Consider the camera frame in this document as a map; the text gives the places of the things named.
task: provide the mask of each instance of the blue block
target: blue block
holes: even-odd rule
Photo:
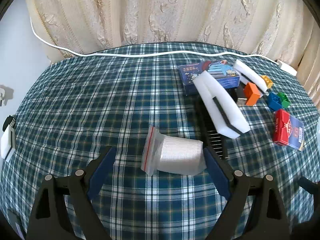
[[[278,111],[279,109],[282,108],[281,98],[275,93],[271,92],[268,96],[268,106],[270,107],[271,110]]]

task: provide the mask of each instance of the plastic bag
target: plastic bag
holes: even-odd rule
[[[157,170],[196,175],[206,168],[202,146],[201,141],[163,135],[150,126],[141,169],[149,176]]]

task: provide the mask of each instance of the white wall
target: white wall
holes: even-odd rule
[[[41,41],[32,33],[25,0],[14,0],[0,20],[0,87],[7,87],[6,96],[12,98],[0,107],[0,136],[4,120],[16,113],[49,64]]]

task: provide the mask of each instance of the blue box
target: blue box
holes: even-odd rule
[[[198,94],[192,80],[204,70],[208,71],[225,89],[238,87],[240,76],[233,70],[233,67],[227,63],[226,60],[215,60],[179,66],[179,74],[186,95]]]

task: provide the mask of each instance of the blue gripper pad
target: blue gripper pad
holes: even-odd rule
[[[116,160],[116,153],[117,151],[115,147],[110,148],[95,172],[92,174],[90,178],[89,189],[87,191],[89,200],[91,200],[100,192],[108,173],[113,172],[113,164]]]
[[[223,160],[219,158],[212,148],[204,148],[203,154],[205,164],[207,165],[207,172],[211,176],[219,195],[229,200],[231,197],[230,184],[233,181],[231,170],[224,167]]]

